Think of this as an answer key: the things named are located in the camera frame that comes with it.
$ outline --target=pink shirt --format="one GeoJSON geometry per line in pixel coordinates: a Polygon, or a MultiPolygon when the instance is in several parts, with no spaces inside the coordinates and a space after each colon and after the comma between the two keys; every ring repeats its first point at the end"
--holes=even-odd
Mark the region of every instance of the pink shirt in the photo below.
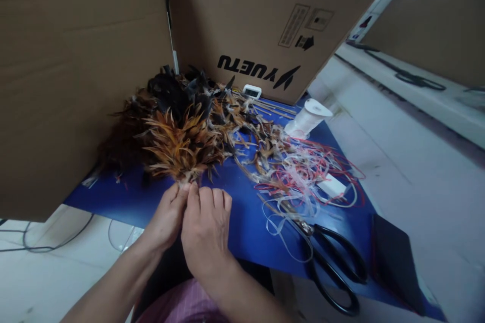
{"type": "Polygon", "coordinates": [[[143,312],[136,323],[228,323],[197,280],[169,290],[143,312]]]}

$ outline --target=hand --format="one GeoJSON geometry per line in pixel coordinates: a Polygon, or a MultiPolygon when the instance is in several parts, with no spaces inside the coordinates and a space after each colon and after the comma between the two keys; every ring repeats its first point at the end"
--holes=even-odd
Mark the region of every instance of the hand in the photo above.
{"type": "Polygon", "coordinates": [[[179,188],[175,182],[165,191],[152,220],[140,237],[146,246],[163,252],[173,245],[180,231],[189,188],[190,184],[179,188]]]}
{"type": "Polygon", "coordinates": [[[215,281],[235,261],[227,248],[232,197],[218,188],[192,183],[182,222],[187,266],[202,286],[215,281]]]}

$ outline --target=scissors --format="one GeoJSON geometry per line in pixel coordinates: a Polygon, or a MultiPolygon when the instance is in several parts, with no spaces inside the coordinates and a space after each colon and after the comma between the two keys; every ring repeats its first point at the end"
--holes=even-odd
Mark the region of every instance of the scissors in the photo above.
{"type": "MultiPolygon", "coordinates": [[[[259,195],[261,200],[276,214],[283,216],[283,214],[275,209],[270,204],[266,203],[265,200],[261,195],[259,195]]],[[[307,236],[307,237],[314,237],[314,240],[318,242],[319,246],[327,253],[328,257],[331,257],[335,262],[335,265],[344,273],[351,281],[359,284],[366,284],[367,283],[367,268],[365,266],[364,259],[359,254],[357,249],[352,245],[345,237],[338,234],[335,231],[329,230],[328,228],[322,227],[320,225],[311,225],[304,221],[301,218],[298,218],[298,213],[296,210],[288,203],[288,201],[282,201],[281,205],[282,209],[284,209],[287,213],[294,218],[292,218],[293,222],[297,225],[297,227],[307,236]],[[347,255],[351,258],[355,270],[353,270],[349,264],[345,261],[342,254],[337,250],[332,242],[327,237],[331,237],[333,240],[338,242],[341,247],[347,252],[347,255]]],[[[334,307],[338,312],[348,315],[348,316],[356,316],[359,314],[360,311],[360,304],[357,296],[355,295],[354,291],[351,287],[346,283],[346,281],[342,278],[342,276],[335,270],[335,268],[329,263],[327,257],[322,255],[313,245],[313,258],[307,262],[307,271],[310,279],[315,283],[318,290],[322,294],[322,296],[326,299],[327,302],[330,303],[332,307],[334,307]],[[330,293],[325,289],[320,278],[317,274],[317,265],[320,265],[322,269],[330,276],[332,281],[342,290],[344,290],[350,298],[350,305],[343,306],[338,303],[330,293]]]]}
{"type": "Polygon", "coordinates": [[[408,71],[405,71],[402,68],[399,68],[399,67],[393,65],[392,63],[390,63],[388,61],[385,61],[382,58],[380,58],[380,57],[372,54],[368,50],[364,50],[364,51],[365,51],[366,54],[370,55],[375,60],[381,62],[386,67],[388,67],[388,68],[392,69],[393,71],[395,71],[396,74],[394,76],[397,79],[399,79],[399,80],[401,80],[403,82],[406,82],[406,83],[409,83],[409,84],[412,84],[412,85],[418,86],[418,87],[428,87],[428,88],[434,89],[436,91],[444,91],[444,90],[446,90],[446,87],[445,86],[443,86],[443,85],[441,85],[441,84],[439,84],[437,82],[428,80],[427,78],[424,78],[424,77],[421,77],[421,76],[413,75],[412,73],[409,73],[408,71]]]}

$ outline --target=white tile floor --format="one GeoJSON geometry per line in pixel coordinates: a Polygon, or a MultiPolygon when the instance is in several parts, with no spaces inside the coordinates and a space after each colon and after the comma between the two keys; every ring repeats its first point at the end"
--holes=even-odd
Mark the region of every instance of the white tile floor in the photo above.
{"type": "MultiPolygon", "coordinates": [[[[32,223],[30,246],[57,246],[75,235],[90,213],[61,205],[44,224],[32,223]]],[[[94,216],[72,242],[49,253],[0,253],[2,323],[56,322],[113,265],[132,243],[133,226],[94,216]]],[[[24,230],[27,222],[7,221],[2,230],[24,230]]],[[[0,250],[22,247],[22,234],[0,232],[0,250]]]]}

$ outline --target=cardboard box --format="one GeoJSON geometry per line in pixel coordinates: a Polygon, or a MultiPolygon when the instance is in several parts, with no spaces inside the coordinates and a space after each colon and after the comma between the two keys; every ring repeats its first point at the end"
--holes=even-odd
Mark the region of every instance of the cardboard box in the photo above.
{"type": "Polygon", "coordinates": [[[485,0],[392,0],[364,44],[467,87],[484,86],[485,0]]]}
{"type": "MultiPolygon", "coordinates": [[[[293,103],[372,1],[171,0],[175,49],[183,70],[293,103]]],[[[107,115],[173,65],[166,4],[0,2],[0,217],[45,221],[94,165],[107,115]]]]}
{"type": "Polygon", "coordinates": [[[181,71],[294,104],[373,0],[170,0],[181,71]]]}

